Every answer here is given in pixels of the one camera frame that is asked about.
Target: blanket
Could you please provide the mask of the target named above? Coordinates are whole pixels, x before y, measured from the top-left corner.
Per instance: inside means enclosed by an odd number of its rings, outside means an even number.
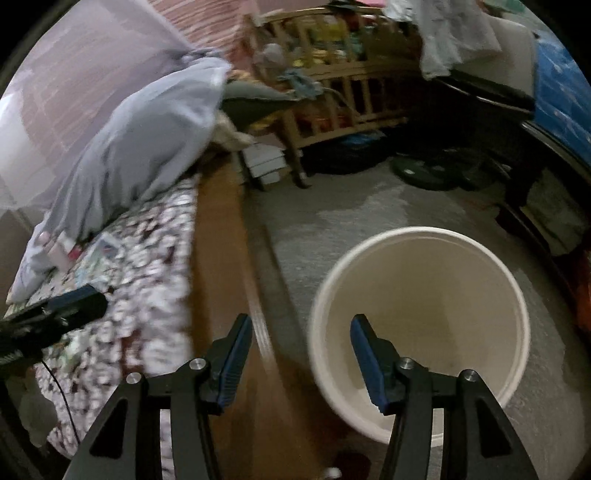
[[[200,157],[215,126],[230,64],[213,56],[192,63],[150,83],[113,111],[34,229],[11,301],[29,298],[53,267],[35,244],[41,232],[88,239],[135,201],[166,191]]]

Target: gray pillow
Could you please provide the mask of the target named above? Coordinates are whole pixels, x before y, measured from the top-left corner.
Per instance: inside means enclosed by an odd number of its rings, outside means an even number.
[[[293,107],[299,100],[263,83],[234,80],[226,84],[220,109],[239,132],[267,115]]]

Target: wooden crib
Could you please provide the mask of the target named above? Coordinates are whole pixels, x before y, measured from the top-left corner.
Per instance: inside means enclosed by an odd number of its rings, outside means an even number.
[[[262,51],[277,43],[289,67],[322,83],[324,94],[285,111],[277,133],[286,143],[294,180],[306,187],[299,149],[323,140],[407,121],[420,104],[421,38],[414,25],[385,17],[380,8],[309,8],[249,17],[249,43]],[[256,75],[280,90],[282,69],[255,64]]]

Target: blue gripper pad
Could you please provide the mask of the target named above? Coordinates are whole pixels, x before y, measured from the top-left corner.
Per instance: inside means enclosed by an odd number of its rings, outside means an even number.
[[[242,370],[246,363],[246,357],[252,342],[252,320],[246,317],[236,333],[235,340],[231,346],[226,362],[224,363],[219,379],[219,394],[217,404],[221,408],[230,405],[236,397],[236,390],[240,383]]]
[[[365,315],[353,317],[350,336],[369,398],[380,413],[385,414],[388,407],[386,387],[398,354],[391,342],[376,336]]]

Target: white bucket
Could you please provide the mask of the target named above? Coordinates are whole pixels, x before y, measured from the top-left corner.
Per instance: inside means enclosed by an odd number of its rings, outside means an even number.
[[[507,267],[464,235],[431,227],[381,233],[341,258],[316,294],[308,330],[316,382],[349,425],[388,443],[394,416],[371,403],[351,347],[357,313],[401,356],[432,371],[473,368],[503,407],[519,385],[530,350],[523,294]],[[436,410],[431,446],[442,443]]]

